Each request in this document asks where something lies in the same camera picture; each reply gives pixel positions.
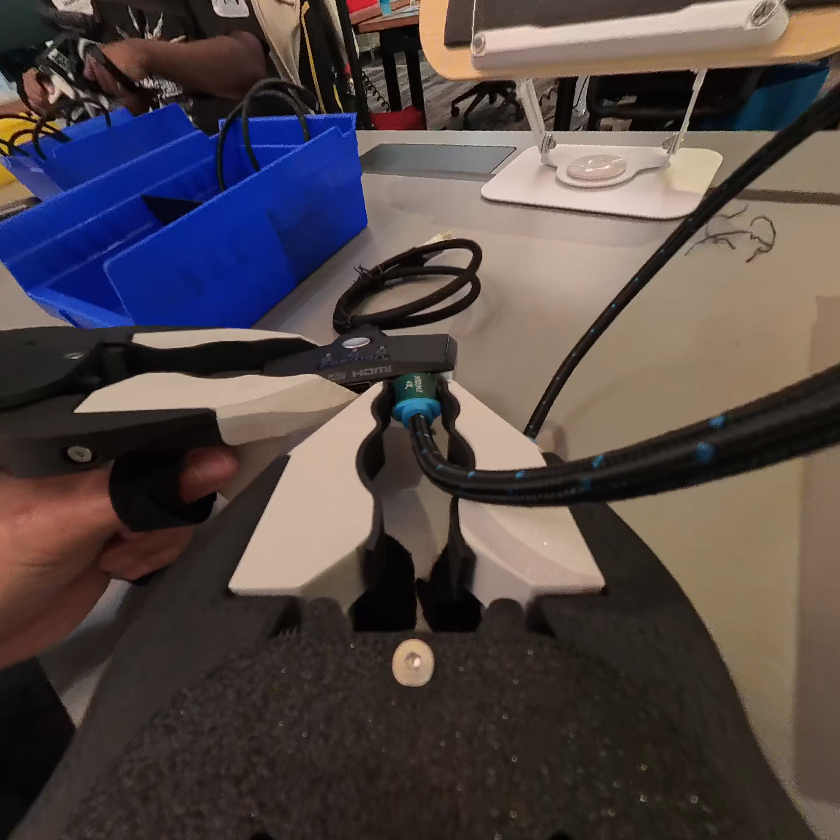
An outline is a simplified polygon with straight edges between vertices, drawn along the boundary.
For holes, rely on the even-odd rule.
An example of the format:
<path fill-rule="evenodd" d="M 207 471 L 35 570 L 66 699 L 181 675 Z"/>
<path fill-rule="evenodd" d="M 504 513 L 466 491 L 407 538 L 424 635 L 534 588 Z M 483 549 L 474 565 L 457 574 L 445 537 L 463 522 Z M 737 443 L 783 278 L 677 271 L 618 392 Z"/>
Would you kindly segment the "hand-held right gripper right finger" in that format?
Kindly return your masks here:
<path fill-rule="evenodd" d="M 448 458 L 467 469 L 545 466 L 539 446 L 453 381 L 438 387 Z M 472 632 L 485 607 L 525 610 L 544 595 L 597 594 L 605 581 L 567 508 L 503 507 L 452 497 L 448 538 L 417 597 L 436 632 Z"/>

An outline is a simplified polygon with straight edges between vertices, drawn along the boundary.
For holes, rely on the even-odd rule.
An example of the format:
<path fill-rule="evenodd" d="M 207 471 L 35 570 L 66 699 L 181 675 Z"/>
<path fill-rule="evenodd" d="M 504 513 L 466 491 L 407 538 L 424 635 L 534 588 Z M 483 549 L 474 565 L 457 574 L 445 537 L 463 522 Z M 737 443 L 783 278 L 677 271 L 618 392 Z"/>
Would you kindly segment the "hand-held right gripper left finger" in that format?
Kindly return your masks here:
<path fill-rule="evenodd" d="M 372 385 L 291 450 L 228 582 L 236 595 L 333 599 L 359 631 L 417 623 L 411 554 L 385 531 L 374 479 L 395 400 Z"/>

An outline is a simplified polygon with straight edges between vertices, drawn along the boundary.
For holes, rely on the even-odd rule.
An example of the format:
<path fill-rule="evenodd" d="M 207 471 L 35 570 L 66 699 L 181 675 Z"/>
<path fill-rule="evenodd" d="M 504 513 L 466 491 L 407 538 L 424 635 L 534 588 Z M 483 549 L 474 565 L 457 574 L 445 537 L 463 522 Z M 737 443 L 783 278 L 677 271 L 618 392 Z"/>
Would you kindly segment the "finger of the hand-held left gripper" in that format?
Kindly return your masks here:
<path fill-rule="evenodd" d="M 315 347 L 294 333 L 257 329 L 136 331 L 124 351 L 124 366 L 130 375 L 261 375 L 274 363 Z"/>
<path fill-rule="evenodd" d="M 140 374 L 74 411 L 75 455 L 246 445 L 320 427 L 357 398 L 316 374 Z"/>

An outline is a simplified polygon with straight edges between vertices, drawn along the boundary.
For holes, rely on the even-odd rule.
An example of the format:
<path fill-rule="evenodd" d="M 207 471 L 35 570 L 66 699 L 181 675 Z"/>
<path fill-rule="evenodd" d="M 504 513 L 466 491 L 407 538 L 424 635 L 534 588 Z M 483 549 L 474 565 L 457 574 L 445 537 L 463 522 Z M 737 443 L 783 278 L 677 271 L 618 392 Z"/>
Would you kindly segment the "blue plastic bin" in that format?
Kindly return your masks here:
<path fill-rule="evenodd" d="M 45 201 L 145 154 L 199 135 L 183 109 L 172 104 L 139 117 L 120 109 L 61 130 L 68 141 L 42 135 L 38 145 L 23 136 L 18 151 L 2 156 L 2 172 Z"/>
<path fill-rule="evenodd" d="M 249 328 L 368 224 L 356 118 L 236 122 L 181 138 L 2 222 L 2 263 L 79 328 Z M 141 194 L 203 202 L 161 226 Z"/>

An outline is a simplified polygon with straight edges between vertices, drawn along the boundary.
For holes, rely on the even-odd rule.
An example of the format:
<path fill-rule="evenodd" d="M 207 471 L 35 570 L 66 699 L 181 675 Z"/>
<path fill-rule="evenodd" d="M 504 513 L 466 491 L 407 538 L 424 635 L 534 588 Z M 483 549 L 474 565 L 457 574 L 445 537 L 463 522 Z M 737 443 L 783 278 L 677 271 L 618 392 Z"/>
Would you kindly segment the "black silver video switch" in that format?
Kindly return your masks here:
<path fill-rule="evenodd" d="M 339 336 L 330 344 L 274 359 L 264 375 L 317 375 L 354 392 L 377 382 L 414 373 L 455 371 L 458 344 L 445 333 L 390 335 L 371 325 Z"/>

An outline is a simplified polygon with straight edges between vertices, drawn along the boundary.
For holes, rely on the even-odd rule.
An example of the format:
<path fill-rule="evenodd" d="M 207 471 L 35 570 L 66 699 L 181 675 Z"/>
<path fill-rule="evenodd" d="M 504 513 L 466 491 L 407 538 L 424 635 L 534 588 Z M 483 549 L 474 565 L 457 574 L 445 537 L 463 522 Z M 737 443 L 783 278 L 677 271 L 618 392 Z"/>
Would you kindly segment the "grey desk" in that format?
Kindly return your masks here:
<path fill-rule="evenodd" d="M 262 329 L 332 336 L 331 312 L 369 265 L 438 231 L 479 241 L 484 291 L 453 320 L 456 379 L 521 427 L 561 359 L 666 237 L 644 223 L 489 203 L 477 175 L 420 175 L 408 159 L 431 144 L 478 156 L 454 134 L 406 134 L 392 174 L 374 173 L 386 135 L 360 134 L 370 224 L 258 322 Z M 586 455 L 747 402 L 838 362 L 838 138 L 819 133 L 726 209 L 765 214 L 777 229 L 769 254 L 747 264 L 706 242 L 675 257 L 587 355 L 555 404 L 539 443 Z M 714 486 L 625 501 L 617 514 L 589 507 L 597 548 L 635 552 L 642 541 L 699 610 L 734 679 L 773 771 L 806 819 L 838 838 L 838 449 Z M 198 557 L 171 580 L 129 595 L 120 614 L 102 606 L 83 631 L 46 656 L 49 676 L 69 673 L 76 644 L 115 643 L 111 661 L 77 685 L 90 700 L 80 732 L 16 838 L 60 838 L 121 747 L 175 693 L 224 659 L 266 639 L 275 606 L 224 596 L 195 614 Z"/>

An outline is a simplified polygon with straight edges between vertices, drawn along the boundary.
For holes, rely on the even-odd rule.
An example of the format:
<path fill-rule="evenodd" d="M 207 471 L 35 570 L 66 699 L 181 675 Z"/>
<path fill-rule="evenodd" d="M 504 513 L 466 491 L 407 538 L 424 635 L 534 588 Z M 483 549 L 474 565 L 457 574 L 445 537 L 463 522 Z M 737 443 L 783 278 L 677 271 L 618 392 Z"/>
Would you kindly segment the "person's left hand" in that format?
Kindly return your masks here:
<path fill-rule="evenodd" d="M 66 639 L 110 583 L 173 563 L 194 528 L 127 529 L 112 507 L 111 467 L 1 478 L 1 668 Z"/>

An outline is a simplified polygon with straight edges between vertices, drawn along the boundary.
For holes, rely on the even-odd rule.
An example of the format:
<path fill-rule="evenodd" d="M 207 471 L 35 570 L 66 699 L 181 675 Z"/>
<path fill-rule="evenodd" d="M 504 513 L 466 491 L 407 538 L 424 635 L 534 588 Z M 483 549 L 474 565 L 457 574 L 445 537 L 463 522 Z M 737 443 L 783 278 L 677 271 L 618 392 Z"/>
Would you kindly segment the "yellow plastic bin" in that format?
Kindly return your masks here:
<path fill-rule="evenodd" d="M 32 130 L 37 120 L 24 113 L 1 114 L 1 188 L 16 182 L 14 175 L 8 170 L 4 161 L 11 157 L 25 156 L 18 152 L 23 144 L 32 139 Z"/>

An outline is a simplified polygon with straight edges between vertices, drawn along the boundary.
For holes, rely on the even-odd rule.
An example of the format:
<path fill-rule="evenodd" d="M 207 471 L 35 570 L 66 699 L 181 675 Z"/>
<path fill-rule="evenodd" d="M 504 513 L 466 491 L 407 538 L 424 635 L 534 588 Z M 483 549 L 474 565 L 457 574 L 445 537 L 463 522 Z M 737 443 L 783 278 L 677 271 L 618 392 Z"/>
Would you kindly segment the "red floor bag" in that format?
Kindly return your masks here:
<path fill-rule="evenodd" d="M 426 131 L 427 122 L 423 110 L 414 105 L 386 112 L 371 112 L 369 131 Z"/>

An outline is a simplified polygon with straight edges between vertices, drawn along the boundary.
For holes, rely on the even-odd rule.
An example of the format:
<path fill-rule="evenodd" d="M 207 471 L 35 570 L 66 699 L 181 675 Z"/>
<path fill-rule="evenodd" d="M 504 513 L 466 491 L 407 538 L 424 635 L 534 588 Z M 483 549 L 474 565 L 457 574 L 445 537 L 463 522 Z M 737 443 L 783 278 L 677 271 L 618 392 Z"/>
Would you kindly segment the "cream hooded jacket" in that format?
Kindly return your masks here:
<path fill-rule="evenodd" d="M 308 90 L 322 113 L 353 104 L 347 48 L 335 1 L 253 1 L 280 77 Z"/>

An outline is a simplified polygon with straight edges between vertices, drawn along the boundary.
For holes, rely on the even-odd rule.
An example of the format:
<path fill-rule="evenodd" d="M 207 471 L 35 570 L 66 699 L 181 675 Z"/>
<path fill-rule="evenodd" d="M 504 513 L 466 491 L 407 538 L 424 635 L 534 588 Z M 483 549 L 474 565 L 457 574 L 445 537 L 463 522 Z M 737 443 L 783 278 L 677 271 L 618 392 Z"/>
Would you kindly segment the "black tripod pole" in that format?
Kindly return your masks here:
<path fill-rule="evenodd" d="M 355 43 L 354 29 L 350 19 L 350 11 L 345 1 L 335 1 L 335 6 L 338 12 L 341 36 L 347 54 L 348 66 L 350 68 L 350 77 L 353 82 L 357 129 L 371 131 L 374 129 L 374 125 L 371 119 L 371 112 L 364 89 L 359 51 Z"/>

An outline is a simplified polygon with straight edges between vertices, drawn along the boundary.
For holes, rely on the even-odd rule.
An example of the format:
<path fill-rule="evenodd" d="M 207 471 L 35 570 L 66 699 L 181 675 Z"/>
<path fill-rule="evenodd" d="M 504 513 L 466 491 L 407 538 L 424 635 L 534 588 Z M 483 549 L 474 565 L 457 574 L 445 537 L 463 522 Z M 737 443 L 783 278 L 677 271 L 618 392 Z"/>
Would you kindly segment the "person's dark clothing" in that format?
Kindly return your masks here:
<path fill-rule="evenodd" d="M 76 727 L 37 658 L 1 672 L 1 838 L 38 798 Z"/>

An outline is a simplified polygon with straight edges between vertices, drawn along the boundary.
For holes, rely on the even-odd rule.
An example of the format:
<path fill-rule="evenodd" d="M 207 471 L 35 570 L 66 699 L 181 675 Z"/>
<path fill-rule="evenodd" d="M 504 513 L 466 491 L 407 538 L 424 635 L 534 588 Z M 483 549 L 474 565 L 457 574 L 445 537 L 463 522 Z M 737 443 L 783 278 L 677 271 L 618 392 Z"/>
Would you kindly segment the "wooden work table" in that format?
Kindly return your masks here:
<path fill-rule="evenodd" d="M 379 10 L 373 15 L 365 10 L 367 18 L 355 27 L 361 35 L 378 35 L 380 58 L 384 74 L 385 90 L 392 112 L 403 109 L 400 80 L 397 74 L 396 58 L 404 57 L 408 93 L 411 106 L 425 114 L 424 86 L 421 71 L 422 51 L 419 34 L 420 2 L 391 2 L 391 12 Z"/>

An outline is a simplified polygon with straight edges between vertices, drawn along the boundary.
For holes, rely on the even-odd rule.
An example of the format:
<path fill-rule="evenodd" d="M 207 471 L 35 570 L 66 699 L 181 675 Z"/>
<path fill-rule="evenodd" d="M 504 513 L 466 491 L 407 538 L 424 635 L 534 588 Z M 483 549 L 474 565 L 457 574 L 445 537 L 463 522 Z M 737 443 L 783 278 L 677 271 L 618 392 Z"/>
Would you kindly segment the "black thread tangle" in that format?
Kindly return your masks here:
<path fill-rule="evenodd" d="M 728 208 L 713 216 L 686 247 L 685 257 L 697 251 L 720 250 L 751 264 L 772 253 L 778 229 L 766 213 L 751 204 Z"/>

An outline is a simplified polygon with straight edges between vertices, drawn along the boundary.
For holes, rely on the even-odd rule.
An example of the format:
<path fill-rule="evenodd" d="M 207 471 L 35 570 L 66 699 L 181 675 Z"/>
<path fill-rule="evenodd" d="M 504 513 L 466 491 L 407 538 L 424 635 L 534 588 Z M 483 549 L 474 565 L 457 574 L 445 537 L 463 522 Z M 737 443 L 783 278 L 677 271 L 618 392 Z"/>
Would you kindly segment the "black board on white stand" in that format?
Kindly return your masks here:
<path fill-rule="evenodd" d="M 838 3 L 421 2 L 425 57 L 451 81 L 512 80 L 533 145 L 491 178 L 490 202 L 669 221 L 687 217 L 722 157 L 681 151 L 710 69 L 797 64 L 838 52 Z M 535 77 L 693 73 L 678 132 L 659 145 L 570 144 L 544 126 Z"/>

